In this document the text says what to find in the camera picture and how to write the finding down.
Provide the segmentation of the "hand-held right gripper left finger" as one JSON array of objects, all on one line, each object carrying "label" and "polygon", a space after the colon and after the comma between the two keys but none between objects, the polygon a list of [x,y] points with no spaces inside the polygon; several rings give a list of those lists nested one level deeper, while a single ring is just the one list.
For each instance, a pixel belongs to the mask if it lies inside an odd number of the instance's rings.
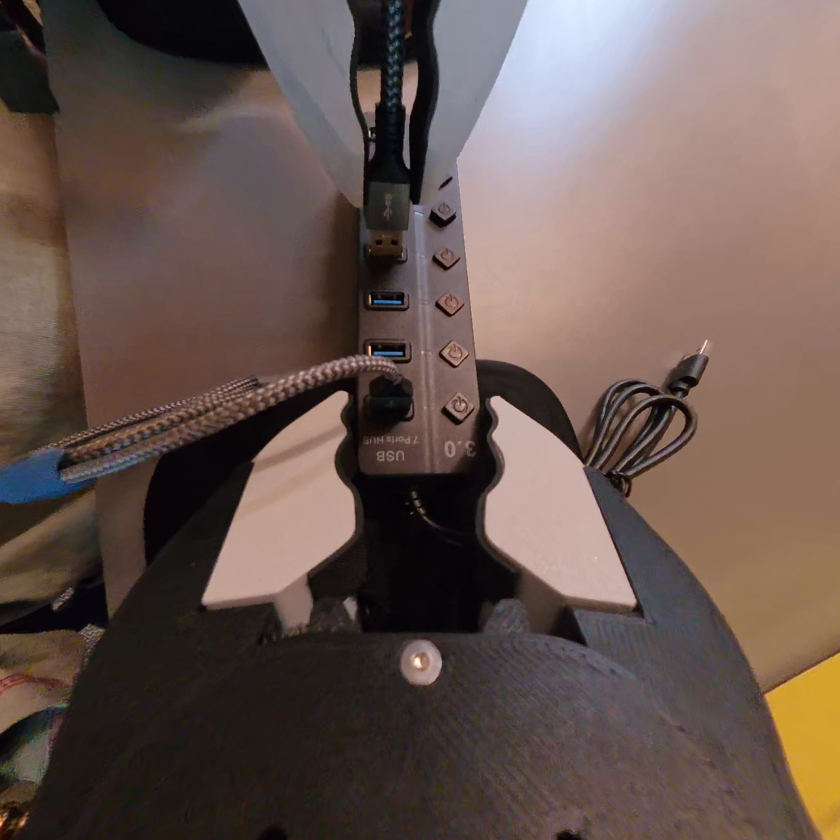
[{"label": "hand-held right gripper left finger", "polygon": [[361,503],[340,464],[350,394],[337,391],[253,460],[204,590],[208,611],[272,606],[282,629],[309,624],[310,574],[361,534]]}]

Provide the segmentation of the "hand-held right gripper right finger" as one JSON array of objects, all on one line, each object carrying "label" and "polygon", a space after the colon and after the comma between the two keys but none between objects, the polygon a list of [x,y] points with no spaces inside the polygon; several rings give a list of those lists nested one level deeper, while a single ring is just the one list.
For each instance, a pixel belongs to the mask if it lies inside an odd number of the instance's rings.
[{"label": "hand-held right gripper right finger", "polygon": [[551,634],[569,608],[633,613],[637,595],[580,459],[503,397],[486,407],[496,472],[476,530],[512,570],[531,630]]}]

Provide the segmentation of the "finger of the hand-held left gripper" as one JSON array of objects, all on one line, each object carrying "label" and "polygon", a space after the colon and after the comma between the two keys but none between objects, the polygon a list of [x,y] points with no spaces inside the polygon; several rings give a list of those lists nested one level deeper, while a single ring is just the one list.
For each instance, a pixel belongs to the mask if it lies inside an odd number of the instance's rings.
[{"label": "finger of the hand-held left gripper", "polygon": [[412,202],[428,205],[494,87],[525,1],[415,2],[417,87],[410,118]]},{"label": "finger of the hand-held left gripper", "polygon": [[346,1],[241,1],[248,26],[295,120],[344,197],[363,204],[367,131],[359,114]]}]

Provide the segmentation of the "black boxy usb hub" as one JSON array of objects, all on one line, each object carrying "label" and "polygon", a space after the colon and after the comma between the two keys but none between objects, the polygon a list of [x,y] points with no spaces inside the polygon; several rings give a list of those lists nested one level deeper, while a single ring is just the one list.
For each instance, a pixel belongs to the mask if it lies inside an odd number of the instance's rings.
[{"label": "black boxy usb hub", "polygon": [[390,394],[377,373],[357,381],[360,472],[463,474],[482,433],[458,170],[413,208],[401,256],[371,256],[363,220],[359,240],[360,353],[392,361],[402,377]]}]

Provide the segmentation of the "yellow bin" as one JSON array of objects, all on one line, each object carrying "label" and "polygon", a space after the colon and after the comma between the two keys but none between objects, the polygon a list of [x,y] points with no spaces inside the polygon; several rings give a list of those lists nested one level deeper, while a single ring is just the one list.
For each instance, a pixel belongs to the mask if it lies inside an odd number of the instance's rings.
[{"label": "yellow bin", "polygon": [[767,695],[794,782],[817,831],[839,838],[839,655]]}]

